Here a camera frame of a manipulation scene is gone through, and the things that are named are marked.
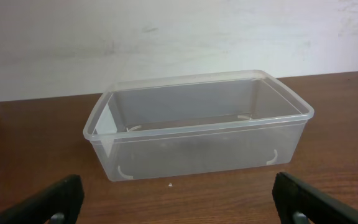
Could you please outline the clear plastic container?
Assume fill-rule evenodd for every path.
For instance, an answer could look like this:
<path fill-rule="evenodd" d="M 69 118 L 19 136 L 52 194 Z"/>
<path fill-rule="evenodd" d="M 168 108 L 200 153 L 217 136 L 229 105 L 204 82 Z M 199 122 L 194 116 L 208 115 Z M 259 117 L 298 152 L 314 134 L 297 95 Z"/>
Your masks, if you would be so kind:
<path fill-rule="evenodd" d="M 261 70 L 119 82 L 84 126 L 110 181 L 286 164 L 314 109 Z"/>

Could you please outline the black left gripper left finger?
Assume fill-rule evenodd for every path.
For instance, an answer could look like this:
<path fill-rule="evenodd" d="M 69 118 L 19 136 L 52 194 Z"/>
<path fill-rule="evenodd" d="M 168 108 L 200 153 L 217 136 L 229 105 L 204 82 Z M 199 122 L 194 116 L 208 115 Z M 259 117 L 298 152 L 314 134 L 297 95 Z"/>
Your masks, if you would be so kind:
<path fill-rule="evenodd" d="M 2 211 L 0 224 L 62 223 L 75 224 L 85 193 L 79 175 L 68 175 Z"/>

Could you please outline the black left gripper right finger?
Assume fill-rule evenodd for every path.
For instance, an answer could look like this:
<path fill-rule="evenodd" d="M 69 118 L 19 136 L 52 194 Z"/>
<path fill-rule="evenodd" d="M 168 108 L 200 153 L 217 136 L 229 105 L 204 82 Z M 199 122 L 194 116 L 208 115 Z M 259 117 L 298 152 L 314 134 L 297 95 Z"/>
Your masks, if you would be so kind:
<path fill-rule="evenodd" d="M 272 196 L 284 224 L 358 224 L 358 210 L 286 172 L 276 174 Z"/>

